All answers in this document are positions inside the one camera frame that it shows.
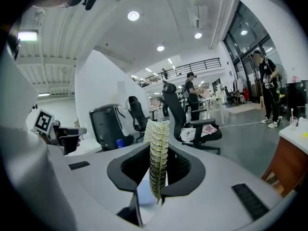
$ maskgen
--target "fluorescent light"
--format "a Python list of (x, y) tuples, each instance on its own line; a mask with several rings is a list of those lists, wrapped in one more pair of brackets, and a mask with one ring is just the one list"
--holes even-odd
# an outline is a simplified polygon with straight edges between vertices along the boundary
[(32, 31), (19, 31), (17, 34), (17, 38), (20, 41), (37, 41), (38, 40), (38, 32), (35, 30)]
[(157, 47), (157, 50), (158, 50), (158, 51), (163, 51), (164, 49), (165, 49), (164, 46), (158, 46), (158, 47)]
[(199, 39), (202, 37), (202, 33), (197, 33), (195, 36), (194, 36), (196, 39)]
[(46, 97), (46, 96), (49, 96), (50, 95), (50, 93), (41, 93), (41, 94), (39, 94), (39, 97)]
[(139, 19), (139, 13), (136, 11), (132, 11), (128, 13), (127, 17), (130, 21), (137, 21)]
[(273, 47), (270, 47), (266, 52), (269, 52), (269, 51), (271, 51), (273, 49)]

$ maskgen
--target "blue cup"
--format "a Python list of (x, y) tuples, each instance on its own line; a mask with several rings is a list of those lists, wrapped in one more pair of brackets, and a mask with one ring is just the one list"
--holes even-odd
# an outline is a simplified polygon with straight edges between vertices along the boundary
[(123, 142), (123, 140), (117, 140), (117, 141), (116, 141), (116, 144), (117, 144), (117, 147), (118, 147), (118, 148), (123, 148), (123, 147), (124, 147), (124, 142)]

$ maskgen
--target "rectangular light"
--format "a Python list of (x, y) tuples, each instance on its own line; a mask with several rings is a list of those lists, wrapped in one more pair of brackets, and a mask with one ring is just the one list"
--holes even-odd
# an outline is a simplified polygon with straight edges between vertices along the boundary
[(17, 38), (20, 39), (20, 41), (37, 41), (38, 31), (37, 30), (19, 31), (17, 34)]
[(50, 95), (50, 93), (41, 93), (41, 94), (39, 94), (39, 97), (46, 97), (46, 96), (49, 96)]
[(273, 47), (270, 47), (266, 52), (269, 52), (269, 51), (271, 51), (273, 49)]

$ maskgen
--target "shoe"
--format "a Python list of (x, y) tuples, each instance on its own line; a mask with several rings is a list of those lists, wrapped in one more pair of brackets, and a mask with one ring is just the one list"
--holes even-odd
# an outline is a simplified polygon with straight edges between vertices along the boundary
[(270, 123), (270, 119), (268, 119), (267, 117), (264, 118), (262, 121), (261, 121), (262, 124), (265, 124), (265, 123)]
[(276, 128), (278, 127), (278, 124), (276, 121), (273, 121), (271, 124), (268, 125), (268, 128)]

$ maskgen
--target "black railing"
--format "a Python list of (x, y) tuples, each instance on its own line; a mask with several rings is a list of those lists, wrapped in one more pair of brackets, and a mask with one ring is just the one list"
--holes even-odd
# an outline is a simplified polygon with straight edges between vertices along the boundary
[(158, 73), (151, 77), (148, 77), (142, 81), (139, 81), (141, 87), (146, 87), (163, 80), (171, 79), (177, 76), (186, 76), (189, 72), (194, 74), (202, 73), (203, 71), (215, 67), (221, 67), (219, 58), (212, 58), (192, 64), (183, 65), (174, 69), (169, 69), (165, 72)]

